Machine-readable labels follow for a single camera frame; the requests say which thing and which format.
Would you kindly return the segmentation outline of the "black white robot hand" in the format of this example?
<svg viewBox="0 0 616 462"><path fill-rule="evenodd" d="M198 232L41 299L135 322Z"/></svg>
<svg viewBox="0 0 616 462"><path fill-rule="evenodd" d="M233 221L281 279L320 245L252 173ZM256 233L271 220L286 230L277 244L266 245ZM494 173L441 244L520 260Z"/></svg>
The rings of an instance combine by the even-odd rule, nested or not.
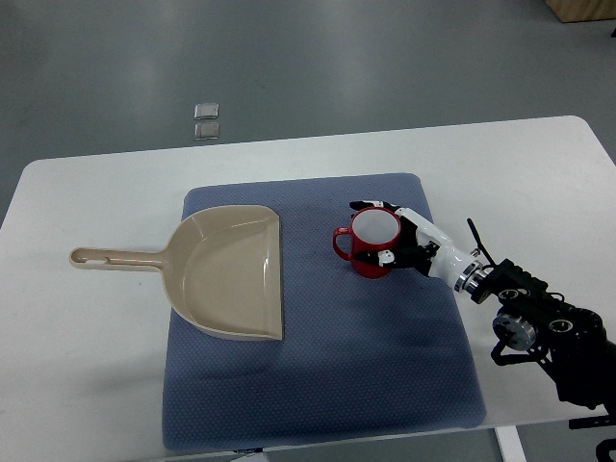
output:
<svg viewBox="0 0 616 462"><path fill-rule="evenodd" d="M411 208L373 200L352 201L349 207L357 215L369 209L384 209L396 216L400 225L398 242L389 248L352 252L358 263L387 270L413 269L443 280L458 293L482 268L476 257L458 249L444 231Z"/></svg>

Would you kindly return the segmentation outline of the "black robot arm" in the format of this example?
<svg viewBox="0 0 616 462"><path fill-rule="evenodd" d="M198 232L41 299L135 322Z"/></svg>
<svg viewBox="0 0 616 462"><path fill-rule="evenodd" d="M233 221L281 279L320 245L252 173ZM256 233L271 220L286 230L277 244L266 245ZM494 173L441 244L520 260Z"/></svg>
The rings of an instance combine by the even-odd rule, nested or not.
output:
<svg viewBox="0 0 616 462"><path fill-rule="evenodd" d="M615 425L615 344L603 319L568 303L563 294L508 259L496 263L471 219L472 255L484 255L463 278L463 290L477 304L494 296L500 309L493 320L498 341L491 358L499 366L536 363L553 381L558 399L594 410L599 417L569 421L571 429Z"/></svg>

